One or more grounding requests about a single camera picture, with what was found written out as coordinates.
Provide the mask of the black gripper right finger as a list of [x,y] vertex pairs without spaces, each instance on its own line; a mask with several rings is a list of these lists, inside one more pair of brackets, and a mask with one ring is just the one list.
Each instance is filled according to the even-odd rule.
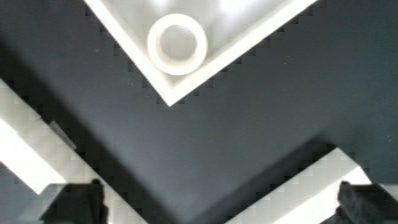
[[336,212],[321,224],[398,224],[398,200],[378,184],[341,182]]

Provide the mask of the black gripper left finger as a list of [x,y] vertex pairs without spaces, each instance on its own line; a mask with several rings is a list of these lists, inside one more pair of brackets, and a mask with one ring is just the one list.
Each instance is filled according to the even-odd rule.
[[105,187],[97,179],[62,186],[39,220],[42,224],[108,224]]

